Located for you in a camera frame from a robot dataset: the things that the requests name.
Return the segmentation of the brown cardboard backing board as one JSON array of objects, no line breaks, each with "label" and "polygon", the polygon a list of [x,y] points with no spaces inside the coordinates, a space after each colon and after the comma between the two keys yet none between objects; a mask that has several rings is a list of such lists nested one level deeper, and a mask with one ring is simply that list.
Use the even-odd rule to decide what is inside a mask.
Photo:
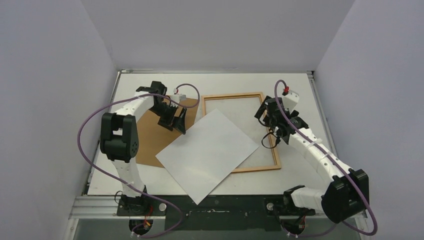
[{"label": "brown cardboard backing board", "polygon": [[170,131],[158,125],[159,119],[159,116],[148,110],[137,121],[139,141],[139,148],[135,157],[137,164],[163,168],[164,166],[156,158],[156,155],[182,135],[176,129]]}]

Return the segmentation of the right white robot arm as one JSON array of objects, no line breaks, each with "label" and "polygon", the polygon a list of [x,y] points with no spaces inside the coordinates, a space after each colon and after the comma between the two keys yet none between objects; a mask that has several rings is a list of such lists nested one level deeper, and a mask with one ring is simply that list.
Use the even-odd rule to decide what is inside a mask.
[{"label": "right white robot arm", "polygon": [[296,110],[280,111],[282,104],[281,97],[266,96],[254,116],[269,129],[276,144],[284,142],[297,150],[327,184],[325,191],[304,185],[286,190],[282,201],[284,211],[290,215],[307,209],[320,211],[336,224],[364,211],[369,202],[368,175],[339,160]]}]

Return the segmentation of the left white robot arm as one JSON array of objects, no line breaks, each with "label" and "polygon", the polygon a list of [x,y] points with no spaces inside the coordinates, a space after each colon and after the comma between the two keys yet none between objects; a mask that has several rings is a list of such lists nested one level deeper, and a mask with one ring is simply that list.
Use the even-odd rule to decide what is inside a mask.
[{"label": "left white robot arm", "polygon": [[167,87],[160,81],[141,86],[127,103],[113,113],[102,115],[100,151],[112,162],[122,184],[119,202],[123,210],[144,215],[151,208],[146,196],[147,187],[140,178],[136,155],[140,148],[137,121],[147,112],[159,117],[158,125],[169,130],[186,133],[187,108],[180,107],[186,95],[178,88],[167,95]]}]

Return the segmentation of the printed plant photo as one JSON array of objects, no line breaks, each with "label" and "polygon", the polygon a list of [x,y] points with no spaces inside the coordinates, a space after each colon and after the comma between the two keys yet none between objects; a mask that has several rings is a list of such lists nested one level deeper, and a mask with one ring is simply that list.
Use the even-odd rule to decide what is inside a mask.
[{"label": "printed plant photo", "polygon": [[156,158],[199,205],[258,147],[215,109],[160,151]]}]

